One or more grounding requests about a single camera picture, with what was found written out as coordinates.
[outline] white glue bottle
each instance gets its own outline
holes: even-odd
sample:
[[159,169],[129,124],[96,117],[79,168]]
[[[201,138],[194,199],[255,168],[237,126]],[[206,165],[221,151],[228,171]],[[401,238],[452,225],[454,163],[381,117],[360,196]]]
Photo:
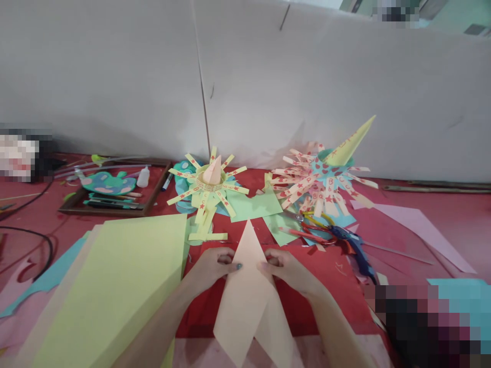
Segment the white glue bottle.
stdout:
[[138,175],[137,186],[140,188],[146,188],[148,186],[148,179],[150,177],[150,170],[148,166],[145,166],[142,171],[140,171],[140,175]]

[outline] green paper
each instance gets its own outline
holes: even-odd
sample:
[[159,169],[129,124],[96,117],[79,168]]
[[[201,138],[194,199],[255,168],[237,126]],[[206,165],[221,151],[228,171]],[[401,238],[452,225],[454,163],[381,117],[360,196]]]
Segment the green paper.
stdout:
[[231,222],[245,221],[283,212],[280,202],[276,198],[273,188],[266,188],[266,192],[247,198],[245,194],[227,191],[227,200],[234,208],[237,216],[231,217]]
[[185,214],[106,221],[32,367],[111,366],[181,282],[185,232]]
[[270,230],[271,234],[273,235],[279,246],[284,246],[285,244],[288,244],[291,241],[299,238],[296,235],[288,234],[279,230],[279,227],[285,227],[300,231],[301,226],[297,220],[283,216],[281,214],[277,214],[264,217],[264,222],[266,223],[268,229]]

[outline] white wall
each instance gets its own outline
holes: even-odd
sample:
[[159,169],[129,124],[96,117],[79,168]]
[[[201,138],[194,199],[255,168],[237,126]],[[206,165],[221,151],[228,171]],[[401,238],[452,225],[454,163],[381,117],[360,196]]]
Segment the white wall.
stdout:
[[0,123],[63,150],[208,156],[191,0],[0,1]]
[[280,32],[286,6],[195,1],[210,141],[234,164],[277,167],[377,114],[355,153],[373,176],[491,180],[491,42],[295,4]]

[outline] black cable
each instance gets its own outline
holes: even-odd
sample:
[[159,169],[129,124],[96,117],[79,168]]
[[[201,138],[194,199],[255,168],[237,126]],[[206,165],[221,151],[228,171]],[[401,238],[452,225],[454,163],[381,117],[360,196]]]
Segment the black cable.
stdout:
[[22,232],[25,232],[25,233],[34,234],[34,235],[37,235],[37,236],[42,237],[44,240],[46,240],[48,242],[48,246],[50,248],[50,252],[48,254],[48,260],[46,261],[46,264],[44,265],[43,269],[34,278],[34,281],[36,281],[38,278],[41,277],[41,275],[43,273],[46,272],[46,270],[48,268],[50,268],[51,263],[53,262],[54,248],[53,248],[53,243],[51,242],[51,239],[48,238],[46,235],[43,235],[41,233],[37,233],[37,232],[31,231],[31,230],[26,230],[26,229],[23,229],[23,228],[20,228],[20,227],[0,226],[0,228],[4,228],[4,229],[8,229],[8,230],[17,230],[17,231],[22,231]]
[[[30,201],[24,203],[22,206],[19,206],[17,207],[16,209],[14,210],[11,210],[11,211],[8,211],[8,212],[5,212],[5,215],[3,217],[1,217],[0,215],[0,221],[4,221],[6,219],[8,219],[10,216],[12,216],[13,214],[17,213],[18,211],[20,211],[21,209],[27,207],[28,205],[30,205],[32,202],[34,202],[35,200],[37,200],[38,198],[40,198],[44,193],[46,193],[46,191],[50,188],[51,184],[53,184],[53,181],[52,180],[51,182],[48,183],[48,185],[43,189],[43,191],[41,193],[39,193],[37,196],[35,196],[33,199],[31,199]],[[34,278],[34,281],[36,281],[38,278],[41,277],[41,275],[43,273],[46,272],[46,270],[48,268],[50,268],[51,266],[51,263],[53,262],[53,258],[54,258],[54,248],[53,248],[53,243],[51,242],[51,239],[48,238],[46,235],[43,235],[41,233],[37,233],[37,232],[34,232],[34,231],[31,231],[31,230],[26,230],[26,229],[23,229],[23,228],[20,228],[20,227],[11,227],[11,226],[0,226],[0,228],[4,228],[4,229],[10,229],[10,230],[17,230],[17,231],[22,231],[22,232],[25,232],[25,233],[30,233],[30,234],[34,234],[34,235],[37,235],[37,236],[40,236],[42,237],[44,240],[46,240],[48,242],[48,246],[49,246],[49,254],[48,254],[48,260],[46,261],[46,264],[44,265],[43,269],[41,270],[40,273],[37,274],[37,276]]]

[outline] yellow paper cone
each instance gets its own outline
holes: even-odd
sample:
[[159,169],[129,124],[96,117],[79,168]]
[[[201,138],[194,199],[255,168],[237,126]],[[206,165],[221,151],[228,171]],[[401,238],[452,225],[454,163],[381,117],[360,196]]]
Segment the yellow paper cone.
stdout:
[[324,163],[330,166],[345,166],[351,156],[353,156],[353,153],[362,141],[365,134],[368,132],[368,129],[370,129],[375,117],[376,115],[363,124],[350,138],[345,140],[333,152],[331,152],[324,159]]
[[220,184],[221,180],[221,156],[218,156],[203,173],[203,181],[209,185]]

